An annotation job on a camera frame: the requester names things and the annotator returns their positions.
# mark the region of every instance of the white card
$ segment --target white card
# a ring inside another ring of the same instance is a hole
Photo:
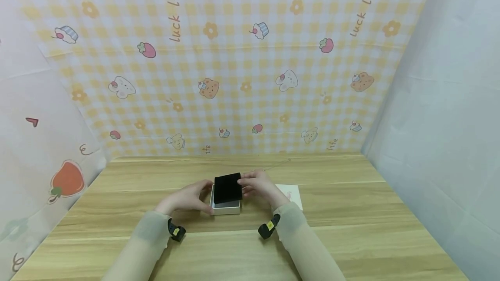
[[[300,210],[303,211],[302,209],[302,201],[300,200],[300,193],[299,193],[299,186],[297,185],[276,185],[278,189],[283,192],[284,195],[287,196],[287,198],[291,201],[294,202],[296,205],[299,206]]]

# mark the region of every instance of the fabric backdrop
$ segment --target fabric backdrop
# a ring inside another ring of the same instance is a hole
[[[112,157],[361,149],[425,0],[13,0]]]

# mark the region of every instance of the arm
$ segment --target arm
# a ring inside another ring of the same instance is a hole
[[[201,180],[185,186],[164,198],[154,211],[146,212],[102,280],[147,281],[167,247],[169,215],[177,209],[197,209],[212,215],[212,208],[200,201],[200,192],[212,184],[210,180]]]
[[[292,202],[277,208],[274,213],[281,216],[276,226],[280,241],[290,253],[293,263],[305,281],[345,281],[342,271],[307,224],[304,214]]]
[[[148,280],[157,260],[167,247],[170,238],[167,227],[169,218],[170,216],[160,212],[146,212],[102,280]]]
[[[299,207],[274,185],[263,170],[244,173],[238,180],[243,196],[260,195],[281,216],[276,231],[304,281],[345,281],[342,271],[307,224]]]

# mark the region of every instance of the hand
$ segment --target hand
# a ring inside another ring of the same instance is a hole
[[[205,179],[185,186],[161,200],[155,211],[164,215],[172,215],[178,209],[196,209],[213,215],[214,209],[200,200],[200,193],[203,190],[211,189],[213,184],[210,180]]]
[[[264,198],[273,209],[290,202],[280,189],[271,181],[263,170],[253,170],[241,175],[238,183],[243,186],[243,197],[259,195]]]

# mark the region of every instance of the black clip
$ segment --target black clip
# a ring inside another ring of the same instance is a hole
[[[186,233],[186,229],[182,226],[176,226],[172,223],[172,218],[170,218],[167,222],[168,224],[168,232],[172,236],[172,240],[180,242]]]
[[[278,222],[280,222],[280,218],[281,216],[278,213],[276,213],[267,224],[260,225],[259,234],[260,236],[262,236],[264,240],[269,239],[271,237],[271,235],[274,232],[274,229],[276,229],[276,225],[278,224]]]

